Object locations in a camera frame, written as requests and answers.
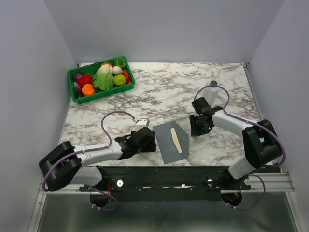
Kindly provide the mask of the grey envelope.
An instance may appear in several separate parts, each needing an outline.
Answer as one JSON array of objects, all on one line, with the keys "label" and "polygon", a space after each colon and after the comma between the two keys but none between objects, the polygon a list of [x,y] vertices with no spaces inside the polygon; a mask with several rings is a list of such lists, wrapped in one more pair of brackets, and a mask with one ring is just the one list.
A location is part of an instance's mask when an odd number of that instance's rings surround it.
[{"label": "grey envelope", "polygon": [[[175,128],[182,153],[178,153],[172,140],[170,129]],[[189,156],[189,136],[175,121],[153,126],[156,140],[160,149],[160,153],[164,164],[187,159]]]}]

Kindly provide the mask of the beige letter paper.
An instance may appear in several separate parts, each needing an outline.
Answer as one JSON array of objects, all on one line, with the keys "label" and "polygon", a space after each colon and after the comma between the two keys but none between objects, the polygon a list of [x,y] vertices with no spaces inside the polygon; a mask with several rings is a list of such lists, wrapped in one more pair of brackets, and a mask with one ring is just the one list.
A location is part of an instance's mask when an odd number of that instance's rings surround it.
[{"label": "beige letter paper", "polygon": [[181,145],[180,145],[180,142],[179,142],[175,128],[171,128],[170,132],[171,132],[172,140],[175,144],[175,147],[176,147],[178,153],[182,153],[183,151],[182,151],[182,148],[181,148]]}]

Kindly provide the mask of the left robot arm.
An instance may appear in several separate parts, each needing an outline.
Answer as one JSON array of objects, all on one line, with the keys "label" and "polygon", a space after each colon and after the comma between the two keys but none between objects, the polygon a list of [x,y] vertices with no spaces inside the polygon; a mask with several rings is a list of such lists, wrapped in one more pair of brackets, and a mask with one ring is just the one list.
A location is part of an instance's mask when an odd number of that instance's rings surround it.
[{"label": "left robot arm", "polygon": [[107,179],[98,168],[92,168],[91,165],[155,151],[155,132],[148,127],[117,137],[104,145],[74,147],[69,141],[62,142],[39,162],[44,176],[42,188],[45,192],[58,191],[77,176],[81,184],[91,185],[101,191],[106,188]]}]

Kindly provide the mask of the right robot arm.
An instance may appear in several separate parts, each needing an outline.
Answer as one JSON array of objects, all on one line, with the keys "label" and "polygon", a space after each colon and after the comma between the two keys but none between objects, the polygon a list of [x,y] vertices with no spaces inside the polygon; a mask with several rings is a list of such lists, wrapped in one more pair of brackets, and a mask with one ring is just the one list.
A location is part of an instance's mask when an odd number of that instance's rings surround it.
[{"label": "right robot arm", "polygon": [[225,188],[234,189],[239,185],[239,179],[283,154],[270,121],[251,122],[233,116],[220,106],[212,108],[204,97],[195,99],[192,106],[196,112],[189,116],[192,137],[208,134],[213,127],[219,127],[243,140],[245,155],[231,165],[229,173],[222,177]]}]

